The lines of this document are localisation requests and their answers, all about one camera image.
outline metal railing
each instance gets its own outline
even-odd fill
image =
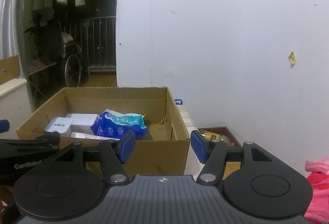
[[[116,71],[116,17],[94,17],[64,24],[81,46],[89,71]]]

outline open cardboard box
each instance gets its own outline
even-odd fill
[[[102,113],[112,109],[120,113],[144,116],[149,131],[136,146],[124,168],[132,175],[182,175],[189,149],[189,134],[168,88],[63,88],[17,130],[20,139],[34,139],[54,117],[68,113]],[[62,137],[60,148],[74,141],[84,146],[99,140]],[[98,163],[88,167],[98,174]]]

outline cardboard box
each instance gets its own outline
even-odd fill
[[[17,55],[0,60],[0,85],[19,76],[19,57]]]
[[[73,119],[71,124],[72,132],[79,132],[93,135],[91,126],[98,119],[98,114],[80,114],[80,113],[69,113],[65,117]]]
[[[43,134],[55,117],[68,113],[99,114],[105,109],[145,115],[149,134],[136,142],[124,168],[132,175],[182,175],[190,136],[168,88],[63,88],[17,130],[20,139],[33,139]],[[98,140],[62,137],[63,148],[74,141],[85,146],[98,145]],[[98,163],[90,163],[95,171]]]

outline yellow sticky note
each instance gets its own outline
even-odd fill
[[[290,53],[289,60],[290,60],[291,65],[295,64],[296,58],[295,58],[295,53],[294,52]]]

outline blue handle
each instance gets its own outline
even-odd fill
[[[209,154],[206,151],[205,145],[208,142],[204,141],[206,139],[200,136],[202,135],[198,130],[193,130],[191,132],[190,143],[196,157],[198,157],[199,162],[205,164],[209,158]]]
[[[128,131],[117,142],[117,148],[119,150],[117,156],[121,164],[124,164],[128,161],[131,153],[134,150],[135,144],[136,144],[136,134],[134,131]]]
[[[8,132],[10,124],[8,120],[0,120],[0,133]]]
[[[182,105],[183,101],[181,99],[175,99],[177,105]]]

